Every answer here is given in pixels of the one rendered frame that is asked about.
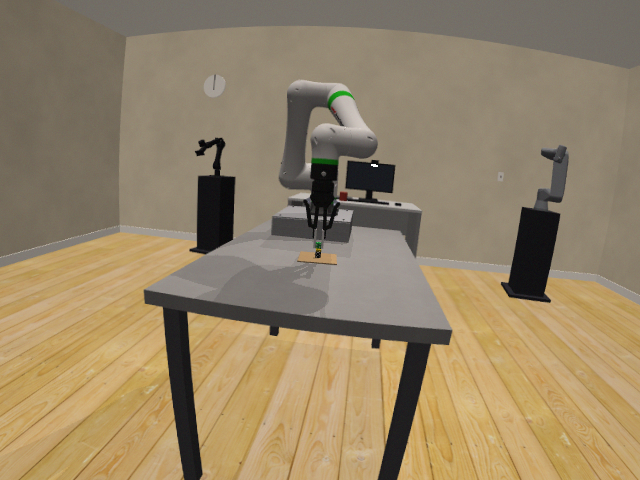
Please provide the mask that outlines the tan mat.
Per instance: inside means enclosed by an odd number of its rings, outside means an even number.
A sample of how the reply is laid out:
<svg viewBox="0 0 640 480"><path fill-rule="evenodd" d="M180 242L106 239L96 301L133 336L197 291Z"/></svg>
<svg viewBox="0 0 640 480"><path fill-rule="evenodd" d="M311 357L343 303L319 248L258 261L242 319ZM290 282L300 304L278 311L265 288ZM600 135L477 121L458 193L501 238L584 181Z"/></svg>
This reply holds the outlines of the tan mat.
<svg viewBox="0 0 640 480"><path fill-rule="evenodd" d="M315 258L315 252L300 252L297 262L337 265L336 254L321 253L321 258Z"/></svg>

